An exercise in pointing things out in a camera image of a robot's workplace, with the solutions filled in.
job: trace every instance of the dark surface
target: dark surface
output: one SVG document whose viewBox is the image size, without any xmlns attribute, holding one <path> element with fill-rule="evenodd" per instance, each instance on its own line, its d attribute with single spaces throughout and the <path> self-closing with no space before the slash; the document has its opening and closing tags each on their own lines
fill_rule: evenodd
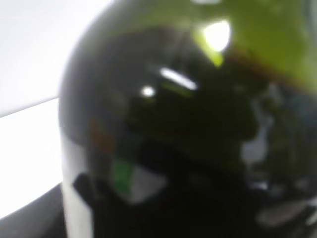
<svg viewBox="0 0 317 238">
<path fill-rule="evenodd" d="M 0 238 L 66 238 L 60 185 L 1 219 Z"/>
</svg>

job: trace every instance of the white background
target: white background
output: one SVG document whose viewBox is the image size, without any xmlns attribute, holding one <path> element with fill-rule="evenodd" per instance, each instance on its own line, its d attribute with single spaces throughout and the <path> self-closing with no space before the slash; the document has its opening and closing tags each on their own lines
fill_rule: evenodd
<svg viewBox="0 0 317 238">
<path fill-rule="evenodd" d="M 0 0 L 0 117 L 57 97 L 67 62 L 111 0 Z M 0 118 L 0 218 L 61 181 L 57 100 Z"/>
<path fill-rule="evenodd" d="M 67 61 L 110 0 L 0 0 L 0 116 L 57 96 Z"/>
</svg>

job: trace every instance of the glossy surface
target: glossy surface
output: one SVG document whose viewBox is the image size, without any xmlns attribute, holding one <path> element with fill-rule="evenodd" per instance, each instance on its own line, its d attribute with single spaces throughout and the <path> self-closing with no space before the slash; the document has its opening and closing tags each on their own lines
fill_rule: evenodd
<svg viewBox="0 0 317 238">
<path fill-rule="evenodd" d="M 60 99 L 64 184 L 90 207 L 92 237 L 314 233 L 303 6 L 119 1 L 92 27 Z"/>
</svg>

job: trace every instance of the green glass bottle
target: green glass bottle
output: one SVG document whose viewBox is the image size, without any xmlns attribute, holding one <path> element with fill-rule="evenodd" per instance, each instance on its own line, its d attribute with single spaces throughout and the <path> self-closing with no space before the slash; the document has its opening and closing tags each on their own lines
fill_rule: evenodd
<svg viewBox="0 0 317 238">
<path fill-rule="evenodd" d="M 313 237 L 315 8 L 114 1 L 60 93 L 68 236 Z"/>
</svg>

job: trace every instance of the white wall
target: white wall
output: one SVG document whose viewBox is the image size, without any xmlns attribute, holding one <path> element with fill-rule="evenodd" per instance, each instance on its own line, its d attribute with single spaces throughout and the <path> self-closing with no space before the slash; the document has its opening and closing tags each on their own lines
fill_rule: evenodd
<svg viewBox="0 0 317 238">
<path fill-rule="evenodd" d="M 111 0 L 0 0 L 0 115 L 57 96 L 76 43 Z"/>
</svg>

